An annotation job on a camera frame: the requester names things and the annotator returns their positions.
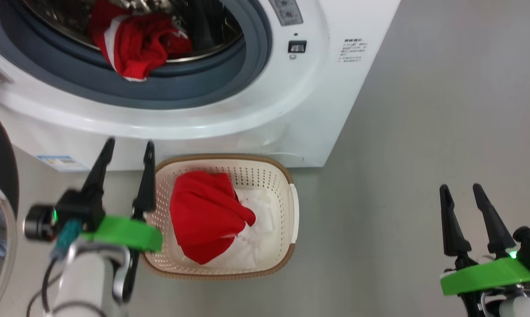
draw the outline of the green bracket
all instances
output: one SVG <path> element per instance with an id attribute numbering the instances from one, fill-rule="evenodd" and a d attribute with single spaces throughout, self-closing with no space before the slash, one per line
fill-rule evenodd
<path id="1" fill-rule="evenodd" d="M 96 232 L 81 233 L 80 236 L 88 241 L 125 245 L 148 253 L 160 252 L 163 245 L 163 235 L 155 227 L 142 221 L 110 215 L 104 217 Z"/>
<path id="2" fill-rule="evenodd" d="M 495 261 L 461 269 L 441 279 L 443 295 L 458 295 L 530 282 L 530 271 L 517 259 Z"/>

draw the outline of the gray floor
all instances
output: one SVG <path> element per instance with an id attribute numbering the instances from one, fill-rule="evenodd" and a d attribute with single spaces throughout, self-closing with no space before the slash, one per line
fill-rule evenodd
<path id="1" fill-rule="evenodd" d="M 84 180 L 17 158 L 20 216 Z M 454 260 L 442 254 L 438 187 L 449 184 L 474 258 L 487 237 L 472 183 L 510 231 L 530 225 L 530 0 L 403 0 L 327 165 L 293 174 L 301 225 L 283 270 L 203 283 L 142 266 L 131 315 L 465 315 L 440 291 Z M 139 178 L 111 173 L 106 209 L 128 214 Z M 1 317 L 23 315 L 47 251 L 21 239 Z"/>

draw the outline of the laundry basket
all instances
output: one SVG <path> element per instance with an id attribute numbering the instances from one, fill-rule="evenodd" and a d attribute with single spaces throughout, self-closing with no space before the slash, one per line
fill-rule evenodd
<path id="1" fill-rule="evenodd" d="M 178 246 L 170 219 L 170 196 L 178 176 L 189 171 L 228 173 L 235 188 L 266 189 L 271 199 L 273 232 L 263 237 L 254 269 L 217 269 L 186 258 Z M 298 237 L 299 205 L 289 171 L 279 162 L 252 155 L 195 155 L 172 158 L 156 168 L 156 210 L 147 215 L 149 225 L 163 234 L 159 253 L 144 255 L 157 274 L 176 279 L 233 280 L 270 275 L 281 269 L 293 254 Z"/>

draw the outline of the front-load washing machine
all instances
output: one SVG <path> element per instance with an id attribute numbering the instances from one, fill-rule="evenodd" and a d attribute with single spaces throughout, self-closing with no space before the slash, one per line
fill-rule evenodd
<path id="1" fill-rule="evenodd" d="M 67 171 L 90 168 L 108 136 L 112 170 L 142 169 L 148 139 L 158 161 L 234 152 L 323 166 L 400 0 L 208 1 L 163 0 L 206 10 L 193 37 L 220 39 L 130 82 L 87 38 L 94 0 L 0 0 L 0 120 L 12 143 Z"/>

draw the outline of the brown basket rim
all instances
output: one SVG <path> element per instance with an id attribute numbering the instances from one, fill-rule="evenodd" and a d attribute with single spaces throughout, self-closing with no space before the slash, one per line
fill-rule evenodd
<path id="1" fill-rule="evenodd" d="M 179 157 L 172 157 L 163 162 L 159 163 L 156 167 L 156 174 L 162 168 L 169 164 L 185 162 L 185 161 L 199 161 L 199 160 L 245 160 L 245 161 L 258 161 L 265 162 L 277 167 L 282 174 L 285 175 L 286 180 L 289 184 L 294 184 L 293 177 L 290 175 L 290 172 L 285 168 L 281 163 L 273 160 L 269 157 L 257 156 L 257 155 L 248 155 L 248 154 L 197 154 L 197 155 L 186 155 Z M 285 257 L 275 266 L 270 269 L 264 269 L 263 271 L 250 272 L 250 273 L 238 273 L 238 274 L 224 274 L 224 275 L 198 275 L 198 274 L 186 274 L 186 273 L 169 273 L 161 271 L 160 269 L 154 267 L 148 260 L 146 254 L 143 254 L 144 263 L 154 272 L 156 275 L 167 277 L 170 279 L 182 279 L 182 280 L 207 280 L 207 281 L 223 281 L 223 280 L 238 280 L 238 279 L 251 279 L 255 277 L 263 277 L 266 275 L 271 275 L 282 269 L 286 263 L 293 256 L 295 243 L 289 245 L 289 250 L 286 252 Z"/>

